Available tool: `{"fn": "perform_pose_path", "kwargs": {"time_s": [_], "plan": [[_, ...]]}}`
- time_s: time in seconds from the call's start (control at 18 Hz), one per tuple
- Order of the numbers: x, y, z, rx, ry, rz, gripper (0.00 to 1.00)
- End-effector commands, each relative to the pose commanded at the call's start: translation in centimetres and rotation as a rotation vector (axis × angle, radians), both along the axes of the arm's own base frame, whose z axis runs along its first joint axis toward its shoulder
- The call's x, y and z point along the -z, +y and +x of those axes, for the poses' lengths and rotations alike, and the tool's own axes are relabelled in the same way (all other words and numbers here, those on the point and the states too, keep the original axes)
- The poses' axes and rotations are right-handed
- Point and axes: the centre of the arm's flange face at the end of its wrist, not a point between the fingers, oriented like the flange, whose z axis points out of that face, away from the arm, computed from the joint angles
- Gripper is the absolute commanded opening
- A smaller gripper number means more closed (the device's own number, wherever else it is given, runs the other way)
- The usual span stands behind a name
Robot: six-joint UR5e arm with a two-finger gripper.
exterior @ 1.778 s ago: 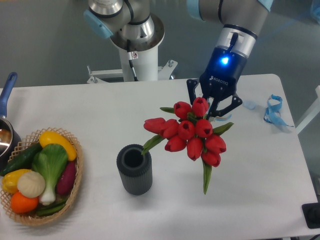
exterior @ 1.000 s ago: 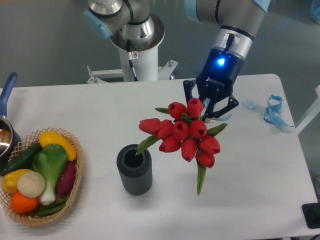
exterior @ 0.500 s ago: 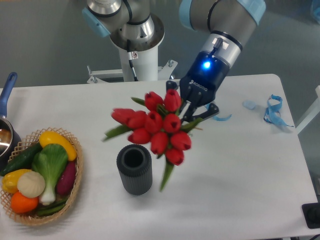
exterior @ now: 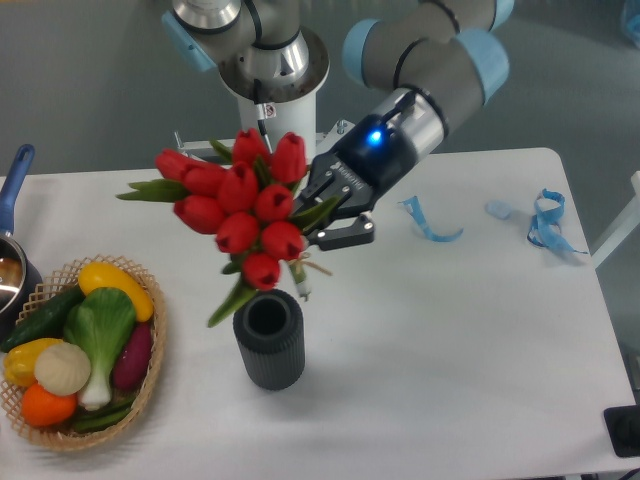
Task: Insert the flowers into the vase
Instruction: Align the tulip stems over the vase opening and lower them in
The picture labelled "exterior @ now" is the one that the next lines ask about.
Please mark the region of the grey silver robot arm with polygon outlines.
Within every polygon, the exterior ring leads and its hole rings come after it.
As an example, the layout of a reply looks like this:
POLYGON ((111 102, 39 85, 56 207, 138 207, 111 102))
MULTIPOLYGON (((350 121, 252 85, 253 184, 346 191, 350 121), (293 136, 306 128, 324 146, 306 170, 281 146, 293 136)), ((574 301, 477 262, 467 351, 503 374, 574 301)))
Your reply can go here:
POLYGON ((326 152, 316 147, 316 94, 330 61, 297 2, 176 1, 162 24, 190 65, 218 71, 244 128, 268 145, 289 132, 304 139, 311 173, 294 209, 338 197, 307 236, 326 251, 371 242, 376 202, 504 84, 509 60, 494 31, 512 10, 510 1, 422 1, 401 19, 356 23, 344 71, 386 98, 326 152))

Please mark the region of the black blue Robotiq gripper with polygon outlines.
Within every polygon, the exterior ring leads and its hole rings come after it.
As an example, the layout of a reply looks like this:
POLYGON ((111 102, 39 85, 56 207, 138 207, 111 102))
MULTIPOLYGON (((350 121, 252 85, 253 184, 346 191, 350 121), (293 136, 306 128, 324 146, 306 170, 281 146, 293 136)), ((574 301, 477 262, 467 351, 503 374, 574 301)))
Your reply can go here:
POLYGON ((316 156, 294 201, 294 222, 310 245, 333 251, 372 243, 376 202, 415 166, 415 147, 402 131, 406 114, 370 114, 327 152, 316 156), (350 225, 318 230, 337 219, 350 225))

